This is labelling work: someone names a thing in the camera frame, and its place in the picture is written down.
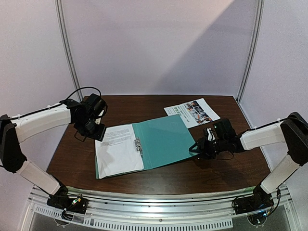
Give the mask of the teal plastic folder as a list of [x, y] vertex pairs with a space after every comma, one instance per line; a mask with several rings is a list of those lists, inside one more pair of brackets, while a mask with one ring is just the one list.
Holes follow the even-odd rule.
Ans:
[[191, 158], [189, 148], [195, 143], [179, 115], [133, 123], [136, 137], [141, 140], [144, 169], [173, 164]]

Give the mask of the white text paper sheet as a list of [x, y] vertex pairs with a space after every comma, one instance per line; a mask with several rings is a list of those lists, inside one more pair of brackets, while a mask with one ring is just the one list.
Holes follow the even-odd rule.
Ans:
[[143, 170], [142, 156], [135, 140], [131, 124], [107, 128], [103, 140], [95, 142], [96, 178]]

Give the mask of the metal folder clip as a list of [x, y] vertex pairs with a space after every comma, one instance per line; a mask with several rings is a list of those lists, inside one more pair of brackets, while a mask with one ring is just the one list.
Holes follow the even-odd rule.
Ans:
[[143, 157], [143, 150], [142, 150], [141, 140], [139, 137], [136, 137], [136, 139], [134, 140], [134, 144], [136, 151], [139, 152], [141, 157]]

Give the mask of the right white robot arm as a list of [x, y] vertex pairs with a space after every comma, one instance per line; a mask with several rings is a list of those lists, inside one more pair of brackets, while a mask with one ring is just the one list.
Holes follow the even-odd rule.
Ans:
[[256, 128], [236, 133], [229, 119], [214, 123], [213, 129], [204, 129], [204, 135], [189, 152], [205, 159], [215, 159], [222, 152], [247, 152], [276, 144], [284, 144], [286, 152], [276, 167], [254, 188], [249, 206], [259, 210], [268, 197], [308, 162], [308, 123], [298, 112]]

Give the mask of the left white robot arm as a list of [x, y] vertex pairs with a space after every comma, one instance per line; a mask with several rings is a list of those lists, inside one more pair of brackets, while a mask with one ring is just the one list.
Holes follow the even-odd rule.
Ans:
[[61, 209], [69, 208], [71, 197], [61, 191], [63, 185], [33, 160], [41, 151], [36, 147], [25, 150], [24, 143], [37, 135], [67, 125], [73, 125], [76, 130], [74, 136], [79, 141], [102, 141], [106, 127], [100, 120], [107, 109], [107, 103], [100, 96], [92, 94], [81, 102], [67, 98], [24, 115], [1, 116], [0, 159], [3, 168], [53, 196], [53, 201]]

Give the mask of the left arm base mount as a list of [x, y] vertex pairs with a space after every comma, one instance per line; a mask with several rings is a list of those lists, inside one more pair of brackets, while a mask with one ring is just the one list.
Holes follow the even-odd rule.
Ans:
[[47, 205], [58, 209], [79, 214], [85, 214], [89, 200], [81, 195], [69, 197], [68, 195], [52, 195], [47, 200]]

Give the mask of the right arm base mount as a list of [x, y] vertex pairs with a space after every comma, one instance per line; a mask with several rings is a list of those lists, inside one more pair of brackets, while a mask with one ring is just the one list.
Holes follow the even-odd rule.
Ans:
[[231, 206], [236, 214], [249, 213], [253, 211], [264, 211], [263, 217], [271, 215], [278, 207], [280, 198], [276, 205], [271, 194], [257, 192], [251, 196], [237, 196], [233, 199]]

